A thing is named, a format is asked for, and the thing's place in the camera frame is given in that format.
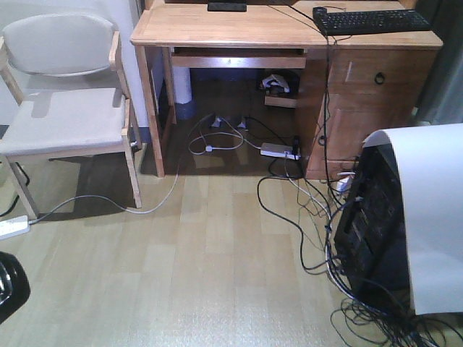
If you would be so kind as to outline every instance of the desk leg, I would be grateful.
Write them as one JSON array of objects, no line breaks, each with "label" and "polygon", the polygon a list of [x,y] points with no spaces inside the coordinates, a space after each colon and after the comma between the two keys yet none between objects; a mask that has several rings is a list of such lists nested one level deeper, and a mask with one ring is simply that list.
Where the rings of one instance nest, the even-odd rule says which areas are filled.
[{"label": "desk leg", "polygon": [[174,72],[172,71],[171,50],[169,47],[162,48],[162,57],[164,62],[164,80],[166,81],[167,98],[169,99],[169,107],[173,112],[171,122],[177,124],[177,115],[175,113]]},{"label": "desk leg", "polygon": [[146,113],[148,115],[148,126],[150,127],[151,143],[153,146],[154,161],[158,177],[164,177],[164,162],[161,150],[161,126],[158,120],[158,97],[151,83],[150,71],[146,60],[146,48],[144,46],[135,46],[137,54],[138,70],[143,87],[143,96],[145,97]]}]

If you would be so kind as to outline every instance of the desk cabinet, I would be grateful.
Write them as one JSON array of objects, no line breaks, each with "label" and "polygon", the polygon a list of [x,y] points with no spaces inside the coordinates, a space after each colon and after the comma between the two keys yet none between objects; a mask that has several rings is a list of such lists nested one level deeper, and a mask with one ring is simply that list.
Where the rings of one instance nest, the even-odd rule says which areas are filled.
[{"label": "desk cabinet", "polygon": [[353,169],[362,141],[370,133],[408,125],[436,52],[333,49],[325,99],[326,52],[309,51],[296,110],[306,177],[326,178],[325,144],[328,172],[335,179],[338,172]]}]

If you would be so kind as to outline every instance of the chair leg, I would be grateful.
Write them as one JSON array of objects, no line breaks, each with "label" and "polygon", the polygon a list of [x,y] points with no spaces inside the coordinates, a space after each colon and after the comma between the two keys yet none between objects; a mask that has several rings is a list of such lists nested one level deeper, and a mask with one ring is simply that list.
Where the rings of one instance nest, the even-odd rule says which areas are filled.
[{"label": "chair leg", "polygon": [[127,136],[123,136],[122,141],[124,143],[125,160],[127,161],[130,181],[132,183],[133,198],[135,200],[135,206],[137,208],[140,208],[142,207],[142,198],[140,195],[140,187],[138,186],[137,169],[135,168],[135,162],[132,157],[132,148],[130,147],[129,138]]},{"label": "chair leg", "polygon": [[142,149],[142,137],[140,136],[140,128],[138,127],[137,117],[135,115],[135,110],[133,107],[132,100],[130,100],[130,110],[129,110],[129,120],[130,125],[132,126],[133,133],[135,135],[135,141],[137,141],[137,148]]},{"label": "chair leg", "polygon": [[32,195],[26,186],[24,177],[16,166],[16,163],[11,163],[5,156],[1,157],[1,161],[4,163],[7,171],[10,174],[10,177],[12,178],[14,188],[16,189],[17,194],[20,196],[21,202],[27,211],[27,215],[29,218],[37,219],[39,214],[37,205],[35,204]]}]

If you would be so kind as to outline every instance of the chair seat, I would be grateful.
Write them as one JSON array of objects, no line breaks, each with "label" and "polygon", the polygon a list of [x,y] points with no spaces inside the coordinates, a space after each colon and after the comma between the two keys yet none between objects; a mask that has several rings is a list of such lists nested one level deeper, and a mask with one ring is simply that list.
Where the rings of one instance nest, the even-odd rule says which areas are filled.
[{"label": "chair seat", "polygon": [[28,95],[0,140],[0,154],[29,155],[120,144],[124,109],[124,96],[116,88]]}]

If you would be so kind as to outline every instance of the black keyboard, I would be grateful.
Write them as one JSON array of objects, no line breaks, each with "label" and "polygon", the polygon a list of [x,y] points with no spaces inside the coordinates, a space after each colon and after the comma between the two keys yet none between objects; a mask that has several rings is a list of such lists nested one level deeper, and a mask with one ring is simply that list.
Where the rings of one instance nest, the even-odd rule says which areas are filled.
[{"label": "black keyboard", "polygon": [[413,9],[328,13],[325,7],[314,7],[313,20],[324,36],[430,30],[429,22]]}]

